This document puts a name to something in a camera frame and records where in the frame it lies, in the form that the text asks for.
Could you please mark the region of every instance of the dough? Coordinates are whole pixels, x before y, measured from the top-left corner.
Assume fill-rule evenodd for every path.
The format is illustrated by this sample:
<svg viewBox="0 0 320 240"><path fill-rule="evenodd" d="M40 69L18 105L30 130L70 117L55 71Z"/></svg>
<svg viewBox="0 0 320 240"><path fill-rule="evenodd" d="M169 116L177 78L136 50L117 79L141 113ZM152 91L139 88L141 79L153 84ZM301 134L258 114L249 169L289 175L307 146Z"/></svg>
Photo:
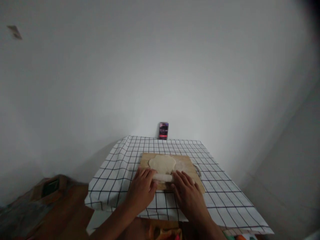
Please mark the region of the dough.
<svg viewBox="0 0 320 240"><path fill-rule="evenodd" d="M149 166L160 174L171 174L176 165L176 160L169 155L156 155L149 160Z"/></svg>

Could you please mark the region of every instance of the wrist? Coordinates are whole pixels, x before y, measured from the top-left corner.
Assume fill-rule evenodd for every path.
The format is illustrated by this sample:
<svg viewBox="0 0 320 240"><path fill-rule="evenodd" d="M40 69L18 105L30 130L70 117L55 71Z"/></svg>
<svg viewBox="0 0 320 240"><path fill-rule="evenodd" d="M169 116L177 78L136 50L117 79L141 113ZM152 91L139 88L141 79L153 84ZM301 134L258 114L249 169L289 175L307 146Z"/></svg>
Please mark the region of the wrist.
<svg viewBox="0 0 320 240"><path fill-rule="evenodd" d="M134 219L140 212L137 212L134 204L125 200L119 207L125 212L126 216L130 219Z"/></svg>
<svg viewBox="0 0 320 240"><path fill-rule="evenodd" d="M214 225L214 222L211 218L211 216L206 214L205 216L202 216L199 219L195 219L193 221L193 224L200 232L208 232L212 229L212 226Z"/></svg>

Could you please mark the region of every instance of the phone screen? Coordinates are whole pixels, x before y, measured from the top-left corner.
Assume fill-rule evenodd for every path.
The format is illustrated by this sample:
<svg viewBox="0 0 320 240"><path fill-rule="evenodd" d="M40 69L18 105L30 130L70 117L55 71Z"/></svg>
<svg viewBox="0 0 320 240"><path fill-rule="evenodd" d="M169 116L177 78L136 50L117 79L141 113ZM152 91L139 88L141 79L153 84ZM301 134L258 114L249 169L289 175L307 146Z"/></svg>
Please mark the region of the phone screen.
<svg viewBox="0 0 320 240"><path fill-rule="evenodd" d="M168 138L168 128L169 128L169 123L160 122L160 124L159 124L159 139L167 140L167 138Z"/></svg>

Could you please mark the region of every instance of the table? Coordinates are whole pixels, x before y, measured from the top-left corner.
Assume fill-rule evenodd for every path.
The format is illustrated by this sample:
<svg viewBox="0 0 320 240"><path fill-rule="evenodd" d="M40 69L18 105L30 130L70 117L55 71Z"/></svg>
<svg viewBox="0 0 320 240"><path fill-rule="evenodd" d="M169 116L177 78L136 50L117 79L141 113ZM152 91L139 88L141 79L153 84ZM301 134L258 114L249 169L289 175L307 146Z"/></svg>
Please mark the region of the table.
<svg viewBox="0 0 320 240"><path fill-rule="evenodd" d="M210 216L227 235L273 234L206 147L195 140L159 140L139 136L119 140L89 183L85 205L96 210L114 211L125 199L143 152L189 156L201 170L204 199ZM157 190L153 201L139 217L188 221L178 208L174 194L162 190Z"/></svg>

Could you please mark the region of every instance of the finger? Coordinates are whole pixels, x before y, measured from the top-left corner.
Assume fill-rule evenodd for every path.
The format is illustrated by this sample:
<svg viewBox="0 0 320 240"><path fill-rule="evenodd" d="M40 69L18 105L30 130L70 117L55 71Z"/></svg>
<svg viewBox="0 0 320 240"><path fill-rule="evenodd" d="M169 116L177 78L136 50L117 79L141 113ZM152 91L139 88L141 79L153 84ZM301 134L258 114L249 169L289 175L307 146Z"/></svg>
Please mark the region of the finger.
<svg viewBox="0 0 320 240"><path fill-rule="evenodd" d="M180 178L182 179L183 183L186 185L186 186L190 186L190 183L187 179L187 177L185 175L183 175L181 172L177 171L177 174L180 176Z"/></svg>
<svg viewBox="0 0 320 240"><path fill-rule="evenodd" d="M137 171L136 171L136 175L134 175L134 178L133 178L133 179L136 179L136 178L139 176L140 171L141 171L141 167L139 166L138 169L137 169Z"/></svg>
<svg viewBox="0 0 320 240"><path fill-rule="evenodd" d="M144 173L142 174L142 177L147 177L148 173L150 172L150 168L146 168Z"/></svg>
<svg viewBox="0 0 320 240"><path fill-rule="evenodd" d="M196 187L196 189L199 191L199 193L201 193L201 190L200 190L200 186L198 183L195 183L194 186Z"/></svg>
<svg viewBox="0 0 320 240"><path fill-rule="evenodd" d="M173 182L177 188L185 187L185 184L177 172L173 172Z"/></svg>
<svg viewBox="0 0 320 240"><path fill-rule="evenodd" d="M174 196L175 196L178 204L180 205L180 203L181 203L181 197L180 197L180 194L179 194L179 191L178 191L176 185L171 184L171 188L173 189Z"/></svg>
<svg viewBox="0 0 320 240"><path fill-rule="evenodd" d="M152 180L153 175L155 175L156 173L157 173L157 171L156 171L156 170L154 170L154 169L150 169L150 171L148 172L148 175L146 176L147 180L148 180L148 181L151 181L151 180Z"/></svg>
<svg viewBox="0 0 320 240"><path fill-rule="evenodd" d="M156 194L156 190L158 187L158 183L157 182L153 182L152 187L149 191L150 195L154 197L154 195Z"/></svg>
<svg viewBox="0 0 320 240"><path fill-rule="evenodd" d="M146 168L141 169L140 172L139 172L139 177L141 177L144 174L145 171L146 171Z"/></svg>
<svg viewBox="0 0 320 240"><path fill-rule="evenodd" d="M187 173L185 173L185 172L183 172L183 171L182 171L181 173L186 176L186 178L187 178L188 182L190 183L190 185L191 185L191 186L194 186L194 181L193 181L193 179L192 179Z"/></svg>

